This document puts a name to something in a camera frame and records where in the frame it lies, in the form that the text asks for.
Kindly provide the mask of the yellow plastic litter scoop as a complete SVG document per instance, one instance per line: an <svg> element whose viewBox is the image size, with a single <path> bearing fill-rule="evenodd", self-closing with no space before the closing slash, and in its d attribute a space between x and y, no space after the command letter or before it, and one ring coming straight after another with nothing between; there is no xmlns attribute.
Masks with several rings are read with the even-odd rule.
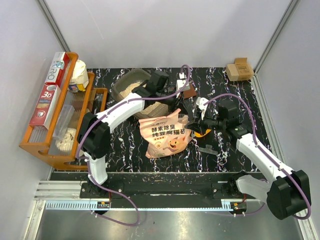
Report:
<svg viewBox="0 0 320 240"><path fill-rule="evenodd" d="M196 138L202 138L205 135L209 134L210 132L211 132L211 129L207 129L204 133L194 132L194 135Z"/></svg>

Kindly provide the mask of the black bag clip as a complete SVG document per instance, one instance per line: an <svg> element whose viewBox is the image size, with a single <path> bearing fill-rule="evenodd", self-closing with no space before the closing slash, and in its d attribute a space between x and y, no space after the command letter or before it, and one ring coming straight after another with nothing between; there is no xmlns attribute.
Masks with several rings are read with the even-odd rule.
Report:
<svg viewBox="0 0 320 240"><path fill-rule="evenodd" d="M210 154L210 155L218 155L218 152L216 150L213 149L212 145L206 144L205 147L198 147L198 151L202 152L202 153L206 153L206 154Z"/></svg>

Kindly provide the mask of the pink cat litter bag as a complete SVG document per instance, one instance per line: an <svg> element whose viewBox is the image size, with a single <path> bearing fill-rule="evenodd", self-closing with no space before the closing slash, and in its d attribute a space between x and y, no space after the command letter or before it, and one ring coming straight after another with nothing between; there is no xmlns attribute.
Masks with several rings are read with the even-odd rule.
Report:
<svg viewBox="0 0 320 240"><path fill-rule="evenodd" d="M184 151L192 139L192 131L185 128L188 121L180 108L167 116L140 119L140 135L148 142L145 156L156 159Z"/></svg>

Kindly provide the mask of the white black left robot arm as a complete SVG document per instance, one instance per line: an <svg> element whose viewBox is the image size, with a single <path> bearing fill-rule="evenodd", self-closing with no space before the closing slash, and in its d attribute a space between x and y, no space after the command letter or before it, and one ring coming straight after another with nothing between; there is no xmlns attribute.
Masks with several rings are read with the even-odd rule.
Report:
<svg viewBox="0 0 320 240"><path fill-rule="evenodd" d="M97 114L88 112L84 115L77 136L78 150L84 153L82 158L86 160L88 178L93 183L90 190L96 197L106 196L109 190L105 183L108 179L105 156L113 130L156 102L167 105L169 111L180 109L182 114L187 115L183 92L190 86L190 74L190 67L184 64L180 68L176 85L167 86L169 76L156 70L149 79L111 108Z"/></svg>

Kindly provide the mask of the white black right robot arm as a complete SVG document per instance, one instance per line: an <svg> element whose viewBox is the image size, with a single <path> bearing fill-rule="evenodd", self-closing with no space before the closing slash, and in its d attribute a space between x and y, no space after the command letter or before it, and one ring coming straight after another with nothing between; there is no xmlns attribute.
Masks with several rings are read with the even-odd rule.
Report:
<svg viewBox="0 0 320 240"><path fill-rule="evenodd" d="M199 97L196 100L196 112L186 125L187 129L200 135L207 130L216 130L224 134L229 143L260 170L264 180L240 172L228 180L227 193L233 198L249 195L266 204L271 213L279 220L295 216L306 210L306 219L311 214L311 194L308 175L295 171L280 161L258 140L248 125L240 122L239 110L231 100L223 100L218 105L218 114L210 117L206 114L209 101Z"/></svg>

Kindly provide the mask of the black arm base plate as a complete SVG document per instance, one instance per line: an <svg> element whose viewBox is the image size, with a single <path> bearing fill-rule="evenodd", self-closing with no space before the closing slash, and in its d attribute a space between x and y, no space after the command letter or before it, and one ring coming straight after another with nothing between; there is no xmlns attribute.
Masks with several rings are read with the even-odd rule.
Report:
<svg viewBox="0 0 320 240"><path fill-rule="evenodd" d="M128 197L199 196L212 199L242 199L244 194L235 190L231 179L235 172L207 173L108 173L99 185Z"/></svg>

